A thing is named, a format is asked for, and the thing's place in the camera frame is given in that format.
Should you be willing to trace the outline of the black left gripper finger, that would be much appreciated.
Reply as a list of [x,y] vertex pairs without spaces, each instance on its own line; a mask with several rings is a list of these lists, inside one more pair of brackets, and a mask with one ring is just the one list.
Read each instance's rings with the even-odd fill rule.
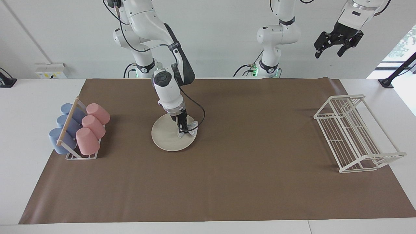
[[322,55],[322,52],[331,46],[331,34],[327,32],[322,32],[318,36],[316,42],[314,43],[314,47],[316,49],[315,57],[318,59]]
[[354,48],[357,46],[359,41],[362,39],[364,33],[357,33],[356,35],[352,36],[351,38],[347,38],[345,36],[342,36],[338,41],[340,44],[342,44],[341,48],[337,52],[337,55],[339,57],[342,57],[342,55],[350,48]]

